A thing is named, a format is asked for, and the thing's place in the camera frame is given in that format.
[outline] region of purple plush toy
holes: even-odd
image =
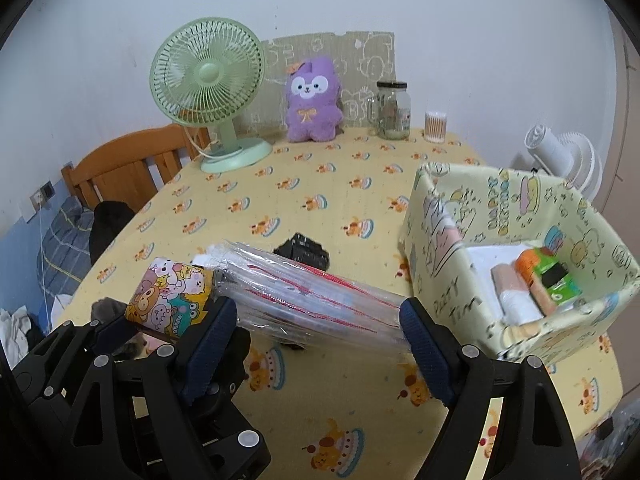
[[[330,57],[303,62],[287,79],[289,140],[332,140],[335,127],[342,120],[342,112],[337,106],[339,93],[340,80]]]

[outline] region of blue gripper pad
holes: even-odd
[[[195,399],[206,393],[213,372],[236,328],[237,320],[236,304],[227,299],[186,365],[184,386],[179,395],[187,406],[191,406]]]
[[[409,300],[404,300],[400,305],[400,326],[431,395],[450,408],[456,400],[456,394],[450,386],[449,366]]]

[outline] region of transparent plastic bag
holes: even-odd
[[[604,480],[607,477],[631,438],[640,428],[640,399],[616,410],[611,415],[611,419],[611,422],[604,422],[591,434],[582,452],[580,469],[583,480]],[[612,431],[602,438],[602,429],[607,425],[612,428]]]
[[[399,323],[402,296],[237,242],[213,245],[193,263],[215,271],[215,293],[236,302],[238,325],[248,330],[301,346],[410,351]]]

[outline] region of wooden chair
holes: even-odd
[[[208,145],[206,128],[190,131],[201,148]],[[96,148],[77,167],[65,166],[62,177],[69,193],[90,209],[100,202],[97,188],[103,200],[126,202],[137,213],[158,192],[145,159],[153,159],[166,184],[182,167],[180,148],[186,148],[192,160],[198,155],[179,124],[133,132]]]

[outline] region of orange and green package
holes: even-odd
[[[156,258],[145,271],[125,317],[152,335],[176,340],[204,319],[212,282],[210,270]]]
[[[582,294],[566,267],[546,247],[522,251],[514,266],[545,316]]]

